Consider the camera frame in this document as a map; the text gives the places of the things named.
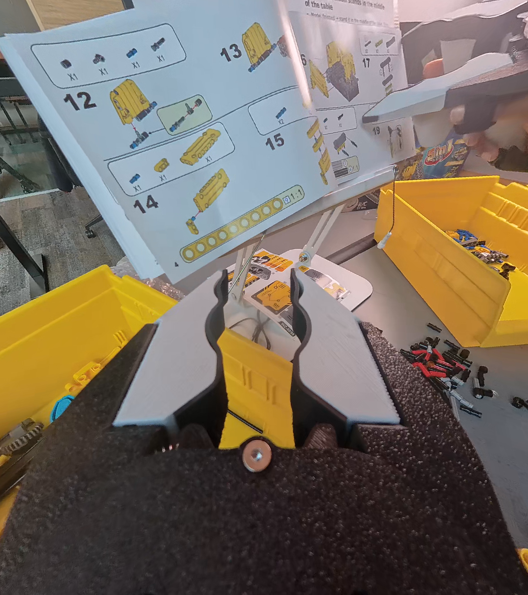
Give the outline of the small bubble wrap piece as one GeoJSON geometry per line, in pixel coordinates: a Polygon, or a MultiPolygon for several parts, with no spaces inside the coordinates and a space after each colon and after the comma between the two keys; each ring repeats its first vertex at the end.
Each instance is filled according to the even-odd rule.
{"type": "Polygon", "coordinates": [[[180,301],[185,297],[185,293],[172,285],[164,274],[158,277],[141,277],[138,275],[128,257],[121,258],[115,265],[110,267],[110,270],[120,278],[131,277],[176,301],[180,301]]]}

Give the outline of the small toy box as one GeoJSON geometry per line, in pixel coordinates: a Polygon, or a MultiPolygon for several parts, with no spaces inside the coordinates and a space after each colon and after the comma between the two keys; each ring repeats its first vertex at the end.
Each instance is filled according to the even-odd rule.
{"type": "Polygon", "coordinates": [[[365,195],[353,197],[347,201],[342,209],[344,213],[364,212],[376,213],[380,198],[380,189],[373,190],[365,195]]]}

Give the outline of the yellow plastic bin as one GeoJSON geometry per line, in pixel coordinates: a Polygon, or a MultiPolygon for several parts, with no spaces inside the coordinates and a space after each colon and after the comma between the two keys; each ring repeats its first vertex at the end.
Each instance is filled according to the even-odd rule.
{"type": "MultiPolygon", "coordinates": [[[[251,472],[249,444],[221,449],[227,427],[142,425],[114,427],[156,321],[177,302],[102,266],[10,314],[0,316],[0,434],[67,392],[69,377],[119,351],[43,432],[38,452],[15,498],[0,542],[0,594],[319,594],[334,589],[325,542],[334,539],[341,512],[316,504],[327,487],[326,464],[371,471],[396,511],[388,520],[388,550],[404,554],[404,568],[376,581],[354,569],[339,582],[363,590],[444,593],[453,578],[434,577],[425,553],[453,573],[460,569],[466,530],[438,533],[452,520],[446,505],[421,504],[413,480],[391,463],[360,453],[297,447],[297,438],[267,434],[270,460],[251,472]]],[[[247,390],[255,414],[281,406],[293,435],[292,366],[273,351],[225,329],[222,352],[227,397],[230,378],[247,390]]]]}

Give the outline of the yellow divided parts bin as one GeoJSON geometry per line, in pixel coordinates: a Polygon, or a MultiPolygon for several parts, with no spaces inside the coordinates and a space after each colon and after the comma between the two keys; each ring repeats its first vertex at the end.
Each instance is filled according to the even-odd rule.
{"type": "Polygon", "coordinates": [[[528,345],[528,186],[498,176],[396,182],[381,190],[374,238],[464,347],[528,345]],[[445,234],[505,252],[509,280],[445,234]]]}

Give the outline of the lego instruction booklet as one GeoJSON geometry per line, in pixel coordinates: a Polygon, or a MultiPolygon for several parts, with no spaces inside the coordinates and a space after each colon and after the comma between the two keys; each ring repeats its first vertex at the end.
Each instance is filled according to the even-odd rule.
{"type": "Polygon", "coordinates": [[[134,1],[0,49],[139,274],[177,283],[410,156],[398,26],[285,1],[134,1]]]}

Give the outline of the black office chair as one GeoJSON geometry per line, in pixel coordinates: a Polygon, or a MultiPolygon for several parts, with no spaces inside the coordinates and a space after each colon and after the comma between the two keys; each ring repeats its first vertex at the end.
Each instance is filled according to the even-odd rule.
{"type": "Polygon", "coordinates": [[[52,137],[41,116],[37,115],[38,132],[44,147],[50,171],[54,178],[56,187],[66,193],[71,192],[74,187],[82,187],[82,183],[71,167],[69,161],[61,151],[56,140],[52,137]]]}

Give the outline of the pile of small lego pieces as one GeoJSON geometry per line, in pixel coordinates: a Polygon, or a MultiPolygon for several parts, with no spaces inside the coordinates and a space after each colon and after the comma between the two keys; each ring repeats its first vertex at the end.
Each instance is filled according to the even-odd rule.
{"type": "Polygon", "coordinates": [[[483,417],[488,403],[500,394],[491,383],[489,363],[473,347],[464,347],[436,318],[427,322],[419,337],[400,350],[401,355],[449,405],[454,415],[483,417]]]}

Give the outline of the heap of grey blue lego parts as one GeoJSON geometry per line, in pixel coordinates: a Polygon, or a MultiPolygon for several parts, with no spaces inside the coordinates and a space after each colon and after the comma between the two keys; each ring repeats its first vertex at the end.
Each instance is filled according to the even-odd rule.
{"type": "Polygon", "coordinates": [[[474,233],[458,228],[445,230],[445,234],[504,279],[509,280],[510,274],[516,270],[516,267],[509,262],[507,253],[489,248],[486,241],[481,240],[474,233]]]}

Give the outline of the blue round lego piece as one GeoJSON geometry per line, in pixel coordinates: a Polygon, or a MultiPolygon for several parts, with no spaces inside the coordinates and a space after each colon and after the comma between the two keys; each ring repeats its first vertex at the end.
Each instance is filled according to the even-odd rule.
{"type": "Polygon", "coordinates": [[[52,411],[50,413],[50,423],[56,421],[65,412],[67,407],[73,403],[74,400],[75,397],[69,394],[58,399],[53,405],[52,411]]]}

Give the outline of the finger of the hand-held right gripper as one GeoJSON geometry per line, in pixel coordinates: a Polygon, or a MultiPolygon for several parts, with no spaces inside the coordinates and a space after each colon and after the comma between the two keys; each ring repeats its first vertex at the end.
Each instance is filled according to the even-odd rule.
{"type": "Polygon", "coordinates": [[[472,59],[489,55],[495,69],[471,75],[456,87],[528,87],[528,61],[509,63],[508,42],[522,33],[528,1],[485,1],[419,22],[402,35],[401,46],[409,86],[421,83],[429,58],[442,60],[442,74],[472,59]]]}
{"type": "Polygon", "coordinates": [[[387,95],[362,117],[363,124],[384,123],[403,117],[431,114],[445,107],[447,92],[457,84],[513,63],[509,54],[487,53],[439,77],[387,95]]]}

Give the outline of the robot kit box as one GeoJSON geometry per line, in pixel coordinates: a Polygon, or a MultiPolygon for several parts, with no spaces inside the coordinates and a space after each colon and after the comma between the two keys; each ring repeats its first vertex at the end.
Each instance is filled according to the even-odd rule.
{"type": "Polygon", "coordinates": [[[464,169],[469,146],[463,136],[450,133],[440,145],[420,152],[411,180],[435,180],[457,177],[464,169]]]}

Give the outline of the laminated instruction sheet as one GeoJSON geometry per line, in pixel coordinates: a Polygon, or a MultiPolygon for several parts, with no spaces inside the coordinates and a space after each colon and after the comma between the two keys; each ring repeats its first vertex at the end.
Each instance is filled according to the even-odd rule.
{"type": "Polygon", "coordinates": [[[362,24],[365,26],[397,26],[397,1],[285,1],[289,11],[313,17],[362,24]]]}

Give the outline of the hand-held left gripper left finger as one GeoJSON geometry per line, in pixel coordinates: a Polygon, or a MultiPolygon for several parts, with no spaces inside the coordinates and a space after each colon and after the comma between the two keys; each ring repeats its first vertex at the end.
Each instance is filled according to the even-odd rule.
{"type": "Polygon", "coordinates": [[[211,275],[155,323],[114,427],[223,427],[228,397],[222,352],[228,272],[211,275]]]}

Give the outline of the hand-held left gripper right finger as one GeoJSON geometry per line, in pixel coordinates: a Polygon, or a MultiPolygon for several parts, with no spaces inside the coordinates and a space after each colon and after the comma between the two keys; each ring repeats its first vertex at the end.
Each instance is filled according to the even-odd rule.
{"type": "Polygon", "coordinates": [[[294,427],[399,426],[403,414],[362,322],[299,270],[290,273],[294,427]]]}

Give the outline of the grey lego gear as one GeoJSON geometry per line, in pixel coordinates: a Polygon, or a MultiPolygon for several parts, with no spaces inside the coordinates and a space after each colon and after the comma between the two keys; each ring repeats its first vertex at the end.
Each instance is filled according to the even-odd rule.
{"type": "Polygon", "coordinates": [[[0,453],[11,456],[32,446],[40,439],[44,428],[45,425],[42,422],[35,421],[32,418],[23,420],[1,442],[0,453]]]}

